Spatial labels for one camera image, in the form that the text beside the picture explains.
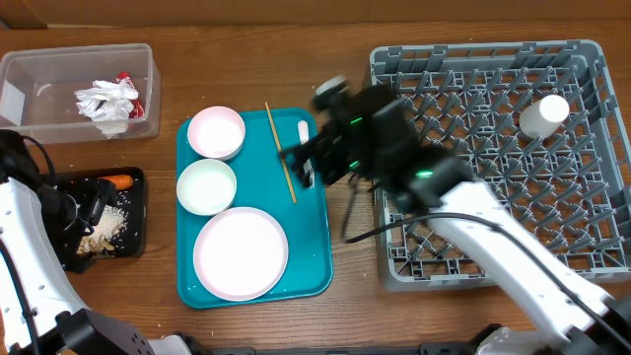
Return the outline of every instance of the wooden table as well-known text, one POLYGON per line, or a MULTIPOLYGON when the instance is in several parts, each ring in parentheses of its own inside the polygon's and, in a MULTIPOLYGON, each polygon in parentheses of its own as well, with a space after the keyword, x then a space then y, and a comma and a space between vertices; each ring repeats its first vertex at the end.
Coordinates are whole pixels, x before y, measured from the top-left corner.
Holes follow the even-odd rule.
MULTIPOLYGON (((162 75, 160 136, 57 145, 59 171, 136 166, 149 179, 147 249, 138 260, 99 261, 69 275, 98 312, 134 323, 148 337, 189 332, 209 347, 408 345, 466 340, 489 322, 532 329, 499 288, 389 293, 377 276, 375 242, 339 242, 348 190, 327 190, 335 273, 322 295, 214 311, 179 299, 175 266, 175 134, 205 107, 308 107, 314 87, 343 74, 358 88, 380 45, 588 38, 602 45, 623 116, 631 119, 631 22, 461 22, 348 26, 151 28, 0 32, 0 52, 56 46, 146 42, 162 75)), ((323 117, 317 118, 324 123, 323 117)), ((350 234, 373 226, 361 195, 350 234)), ((605 286, 620 297, 627 285, 605 286)))

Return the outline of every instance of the chopstick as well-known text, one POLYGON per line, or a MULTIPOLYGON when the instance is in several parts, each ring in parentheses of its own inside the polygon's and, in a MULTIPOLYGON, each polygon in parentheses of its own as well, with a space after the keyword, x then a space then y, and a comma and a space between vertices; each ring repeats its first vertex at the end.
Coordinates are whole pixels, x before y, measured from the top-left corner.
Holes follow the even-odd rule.
MULTIPOLYGON (((267 116, 269 117, 269 125, 272 126, 272 133, 274 134, 274 140, 276 141, 276 148, 278 148, 278 153, 281 152, 280 142, 278 141, 278 134, 276 134, 276 126, 274 126, 274 119, 272 119, 272 112, 269 110, 269 106, 267 102, 265 102, 265 108, 267 108, 267 116)), ((287 165, 285 165, 285 160, 280 157, 280 163, 283 165, 283 170, 285 171, 285 178, 287 179, 287 185, 289 186, 289 192, 292 194, 292 201, 296 203, 296 194, 294 193, 294 186, 292 185, 292 180, 289 177, 289 172, 287 171, 287 165)))

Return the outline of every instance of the white bowl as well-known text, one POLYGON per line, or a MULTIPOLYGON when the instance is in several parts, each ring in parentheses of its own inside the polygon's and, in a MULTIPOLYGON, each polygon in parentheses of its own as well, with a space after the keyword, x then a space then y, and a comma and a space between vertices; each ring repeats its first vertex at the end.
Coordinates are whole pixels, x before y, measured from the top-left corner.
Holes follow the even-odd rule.
POLYGON ((186 135, 195 153, 225 161, 236 156, 244 145, 245 123, 235 110, 212 106, 195 115, 186 135))
POLYGON ((213 217, 197 236, 193 267, 213 295, 234 302, 255 299, 276 285, 289 258, 287 236, 269 214, 236 207, 213 217))
POLYGON ((237 177, 226 163, 202 159, 181 172, 176 189, 177 200, 188 212, 212 216, 233 203, 237 177))

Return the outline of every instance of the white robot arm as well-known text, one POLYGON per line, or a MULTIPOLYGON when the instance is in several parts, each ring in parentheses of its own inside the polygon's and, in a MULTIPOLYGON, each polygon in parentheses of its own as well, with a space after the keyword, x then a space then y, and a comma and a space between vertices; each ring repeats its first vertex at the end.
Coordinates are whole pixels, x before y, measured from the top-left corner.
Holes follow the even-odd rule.
MULTIPOLYGON (((0 184, 0 201, 0 238, 14 255, 30 306, 36 312, 37 333, 49 333, 57 327, 55 318, 58 315, 64 312, 73 315, 87 306, 72 289, 55 256, 41 221, 41 207, 35 193, 9 178, 8 182, 0 184)), ((610 296, 557 260, 506 212, 486 183, 462 182, 446 193, 442 201, 443 206, 432 210, 432 213, 463 213, 499 224, 534 253, 594 312, 602 316, 608 311, 604 301, 610 296)), ((586 330, 593 325, 594 320, 572 303, 506 237, 485 225, 460 219, 430 220, 429 226, 476 260, 526 312, 538 328, 538 336, 535 337, 538 342, 533 343, 531 335, 528 335, 528 344, 558 347, 569 342, 566 334, 570 328, 586 330)), ((17 343, 26 348, 31 339, 4 263, 0 263, 0 285, 6 290, 0 294, 6 329, 5 345, 10 349, 17 343)), ((190 354, 178 336, 150 340, 149 343, 155 354, 190 354)), ((503 345, 491 343, 484 346, 489 351, 503 345)), ((510 346, 514 354, 520 354, 527 344, 510 346)))
MULTIPOLYGON (((58 315, 65 312, 75 315, 88 309, 70 285, 50 244, 41 218, 41 204, 35 192, 11 177, 8 181, 0 181, 0 239, 12 256, 22 280, 31 311, 35 315, 37 334, 55 331, 58 315)), ((7 351, 12 347, 15 349, 16 344, 20 348, 27 348, 31 344, 29 330, 4 262, 0 262, 0 289, 7 351)), ((125 336, 126 345, 140 348, 144 345, 142 339, 137 338, 137 343, 134 342, 134 334, 139 335, 140 332, 125 336)), ((156 355, 190 355, 187 346, 176 335, 149 340, 148 343, 143 354, 152 351, 156 355)))

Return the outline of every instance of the gray dish rack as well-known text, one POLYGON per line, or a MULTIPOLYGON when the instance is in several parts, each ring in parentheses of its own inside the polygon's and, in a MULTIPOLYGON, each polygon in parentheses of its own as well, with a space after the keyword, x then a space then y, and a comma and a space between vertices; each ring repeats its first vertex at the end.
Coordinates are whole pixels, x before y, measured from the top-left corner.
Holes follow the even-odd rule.
MULTIPOLYGON (((594 282, 631 279, 631 148, 600 46, 590 40, 379 47, 370 84, 392 86, 424 141, 484 178, 557 257, 594 282), (550 94, 570 103, 546 139, 520 133, 520 112, 550 94)), ((375 192, 378 226, 404 218, 375 192)), ((377 238, 390 291, 494 284, 455 246, 414 224, 377 238)))

